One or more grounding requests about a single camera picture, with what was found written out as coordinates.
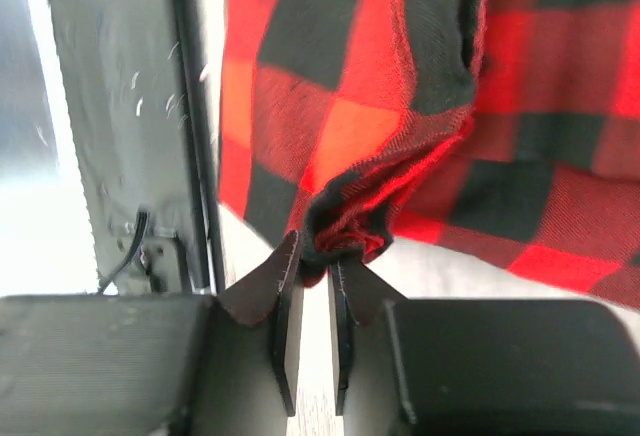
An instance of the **plaid cloth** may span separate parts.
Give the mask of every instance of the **plaid cloth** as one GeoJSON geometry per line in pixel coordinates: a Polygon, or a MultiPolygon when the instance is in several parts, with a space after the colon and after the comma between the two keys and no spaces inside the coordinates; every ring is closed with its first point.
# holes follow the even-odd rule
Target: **plaid cloth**
{"type": "Polygon", "coordinates": [[[640,0],[227,0],[220,198],[640,308],[640,0]]]}

